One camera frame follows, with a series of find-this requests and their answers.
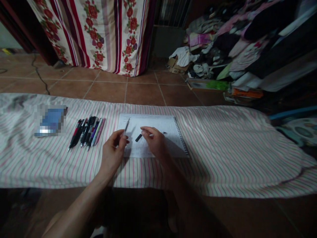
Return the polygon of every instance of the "black cable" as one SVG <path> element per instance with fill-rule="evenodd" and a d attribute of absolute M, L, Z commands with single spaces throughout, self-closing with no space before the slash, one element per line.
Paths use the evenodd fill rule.
<path fill-rule="evenodd" d="M 0 73 L 5 73 L 5 72 L 7 72 L 8 70 L 7 69 L 0 69 L 0 70 L 3 70 L 2 72 L 0 72 Z"/>
<path fill-rule="evenodd" d="M 36 54 L 34 54 L 34 59 L 33 59 L 33 61 L 32 61 L 32 66 L 35 67 L 35 71 L 36 71 L 37 75 L 40 77 L 40 80 L 45 84 L 45 89 L 46 89 L 47 93 L 50 95 L 50 92 L 49 92 L 49 90 L 47 89 L 47 87 L 48 87 L 47 84 L 43 81 L 43 79 L 41 78 L 41 76 L 40 76 L 40 74 L 39 74 L 39 69 L 38 69 L 38 67 L 36 67 L 36 66 L 34 65 L 35 60 L 36 60 Z"/>

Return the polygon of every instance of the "notebook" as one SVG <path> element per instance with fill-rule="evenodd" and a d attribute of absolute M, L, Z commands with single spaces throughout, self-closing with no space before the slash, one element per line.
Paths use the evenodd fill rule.
<path fill-rule="evenodd" d="M 146 140 L 141 139 L 136 142 L 135 139 L 141 133 L 141 126 L 155 127 L 160 132 L 165 132 L 165 141 L 170 154 L 177 158 L 189 157 L 183 137 L 177 125 L 174 116 L 164 115 L 143 115 L 143 114 L 120 114 L 117 130 L 124 129 L 130 118 L 126 135 L 130 143 L 126 146 L 124 157 L 129 158 L 150 158 L 154 155 L 149 151 Z"/>

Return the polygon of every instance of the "wall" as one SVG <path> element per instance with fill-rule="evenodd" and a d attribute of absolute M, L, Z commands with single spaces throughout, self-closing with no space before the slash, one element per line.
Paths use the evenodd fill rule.
<path fill-rule="evenodd" d="M 153 55 L 169 57 L 178 47 L 182 47 L 185 30 L 170 27 L 154 27 L 152 44 Z"/>
<path fill-rule="evenodd" d="M 0 22 L 0 48 L 22 49 L 11 33 Z"/>

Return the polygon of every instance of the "orange item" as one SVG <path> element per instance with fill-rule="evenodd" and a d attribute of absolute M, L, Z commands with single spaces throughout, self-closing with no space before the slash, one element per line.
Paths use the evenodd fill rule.
<path fill-rule="evenodd" d="M 249 91 L 242 91 L 236 88 L 232 89 L 232 96 L 236 97 L 246 97 L 246 98 L 262 98 L 263 97 L 263 91 L 260 90 L 249 90 Z"/>

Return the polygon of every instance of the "hand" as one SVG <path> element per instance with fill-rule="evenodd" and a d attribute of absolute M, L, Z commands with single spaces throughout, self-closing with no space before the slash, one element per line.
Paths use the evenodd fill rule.
<path fill-rule="evenodd" d="M 115 131 L 103 145 L 101 166 L 97 174 L 102 180 L 110 180 L 122 162 L 125 146 L 129 143 L 123 132 Z"/>
<path fill-rule="evenodd" d="M 158 159 L 162 160 L 170 157 L 167 146 L 165 144 L 165 136 L 159 132 L 155 127 L 141 127 L 141 134 L 149 145 L 152 154 Z"/>

